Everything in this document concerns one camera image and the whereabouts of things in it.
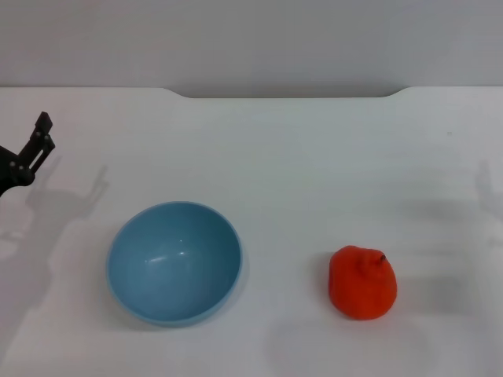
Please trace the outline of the blue ceramic bowl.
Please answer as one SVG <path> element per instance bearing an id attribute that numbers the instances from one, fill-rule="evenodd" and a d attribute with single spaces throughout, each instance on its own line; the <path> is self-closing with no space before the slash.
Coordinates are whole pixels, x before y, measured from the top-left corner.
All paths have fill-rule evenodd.
<path id="1" fill-rule="evenodd" d="M 111 243 L 105 275 L 112 297 L 131 316 L 184 328 L 226 304 L 243 264 L 240 237 L 222 214 L 179 201 L 128 220 Z"/>

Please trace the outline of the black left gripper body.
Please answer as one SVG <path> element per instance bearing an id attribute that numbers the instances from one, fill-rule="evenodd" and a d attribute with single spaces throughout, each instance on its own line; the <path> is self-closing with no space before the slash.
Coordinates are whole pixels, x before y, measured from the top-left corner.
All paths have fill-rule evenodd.
<path id="1" fill-rule="evenodd" d="M 0 196 L 15 187 L 29 186 L 34 174 L 20 164 L 19 156 L 0 146 Z"/>

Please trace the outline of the orange fruit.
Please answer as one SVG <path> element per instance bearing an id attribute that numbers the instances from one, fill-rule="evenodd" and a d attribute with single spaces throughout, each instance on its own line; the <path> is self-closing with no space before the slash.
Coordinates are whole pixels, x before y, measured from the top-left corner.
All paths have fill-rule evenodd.
<path id="1" fill-rule="evenodd" d="M 395 272 L 379 250 L 348 245 L 329 261 L 329 298 L 353 320 L 374 320 L 386 314 L 398 294 Z"/>

